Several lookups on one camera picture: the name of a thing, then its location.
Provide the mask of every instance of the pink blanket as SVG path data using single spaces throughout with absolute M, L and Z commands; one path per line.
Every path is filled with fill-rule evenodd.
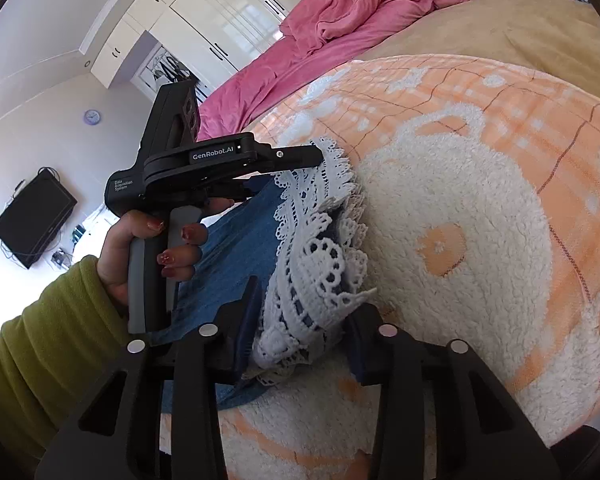
M 435 9 L 468 0 L 302 0 L 285 35 L 200 107 L 199 140 L 240 132 L 254 118 L 332 68 Z

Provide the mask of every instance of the lace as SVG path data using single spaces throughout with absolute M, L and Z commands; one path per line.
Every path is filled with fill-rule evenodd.
M 274 218 L 276 270 L 269 280 L 253 345 L 264 384 L 287 378 L 297 364 L 311 364 L 342 338 L 342 321 L 375 292 L 359 292 L 366 276 L 359 223 L 364 195 L 344 150 L 328 137 L 311 141 L 324 161 L 318 168 L 283 171 L 275 182 L 284 202 Z

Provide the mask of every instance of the orange nose patch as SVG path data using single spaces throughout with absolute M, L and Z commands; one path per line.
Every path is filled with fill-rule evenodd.
M 435 276 L 446 276 L 464 261 L 466 240 L 458 224 L 442 224 L 427 230 L 418 238 L 418 253 L 427 270 Z

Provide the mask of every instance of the television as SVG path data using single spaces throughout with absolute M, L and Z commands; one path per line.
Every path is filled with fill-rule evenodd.
M 0 240 L 29 269 L 56 238 L 77 200 L 47 168 L 0 215 Z

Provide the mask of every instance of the olive green fleece sleeve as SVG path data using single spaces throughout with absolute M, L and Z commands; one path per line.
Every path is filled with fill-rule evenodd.
M 129 340 L 96 263 L 74 265 L 0 330 L 0 441 L 30 471 Z

